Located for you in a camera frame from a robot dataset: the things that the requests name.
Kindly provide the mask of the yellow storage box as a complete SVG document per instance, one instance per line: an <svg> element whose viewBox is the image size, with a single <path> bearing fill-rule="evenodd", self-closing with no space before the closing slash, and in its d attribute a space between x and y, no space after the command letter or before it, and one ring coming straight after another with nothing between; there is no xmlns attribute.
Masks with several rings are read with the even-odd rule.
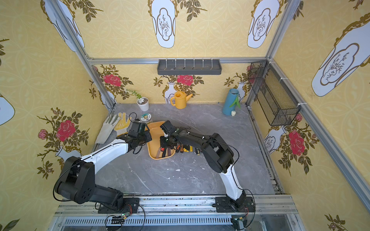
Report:
<svg viewBox="0 0 370 231"><path fill-rule="evenodd" d="M161 148L160 137L164 136L163 130L160 126L164 123L164 121L159 122L152 122L148 124L150 135L152 137L152 141L147 143L147 148L149 152L149 156L154 160L166 159L170 158L175 154L175 150L167 149L166 155L163 156L163 148Z"/></svg>

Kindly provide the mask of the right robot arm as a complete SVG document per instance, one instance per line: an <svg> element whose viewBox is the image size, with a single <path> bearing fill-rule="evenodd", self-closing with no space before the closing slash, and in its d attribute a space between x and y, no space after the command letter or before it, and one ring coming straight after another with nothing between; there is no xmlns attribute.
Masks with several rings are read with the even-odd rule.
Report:
<svg viewBox="0 0 370 231"><path fill-rule="evenodd" d="M216 202L218 208L235 212L243 208L247 195L236 177L234 153L219 134L194 133L184 127L175 127L168 120L160 128L165 134L167 147L176 148L178 145L194 147L204 155L210 168L220 175L226 190L226 205Z"/></svg>

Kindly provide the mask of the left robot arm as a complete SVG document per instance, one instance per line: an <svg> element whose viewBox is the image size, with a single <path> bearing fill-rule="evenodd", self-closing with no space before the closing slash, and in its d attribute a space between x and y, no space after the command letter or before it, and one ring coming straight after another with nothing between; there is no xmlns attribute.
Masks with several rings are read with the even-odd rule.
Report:
<svg viewBox="0 0 370 231"><path fill-rule="evenodd" d="M109 210L120 212L125 207L123 193L95 183L96 173L115 160L139 146L152 141L148 125L135 120L127 134L117 137L110 144L83 156L70 157L54 185L53 194L63 196L77 204L99 203Z"/></svg>

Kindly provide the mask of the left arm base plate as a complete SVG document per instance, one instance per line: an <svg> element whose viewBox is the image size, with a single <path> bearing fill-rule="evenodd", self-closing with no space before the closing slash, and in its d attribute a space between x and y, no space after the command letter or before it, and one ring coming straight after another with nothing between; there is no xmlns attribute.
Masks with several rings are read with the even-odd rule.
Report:
<svg viewBox="0 0 370 231"><path fill-rule="evenodd" d="M139 202L140 198L138 197L124 197L111 205L100 205L98 214L124 214L126 212L136 214L139 208Z"/></svg>

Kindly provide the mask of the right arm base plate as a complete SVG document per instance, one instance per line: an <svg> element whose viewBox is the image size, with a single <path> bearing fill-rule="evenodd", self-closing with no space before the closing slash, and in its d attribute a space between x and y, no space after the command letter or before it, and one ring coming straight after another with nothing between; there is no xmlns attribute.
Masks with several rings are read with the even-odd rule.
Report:
<svg viewBox="0 0 370 231"><path fill-rule="evenodd" d="M255 203L252 197L240 198L237 201L229 197L216 197L213 207L218 213L253 213L255 212Z"/></svg>

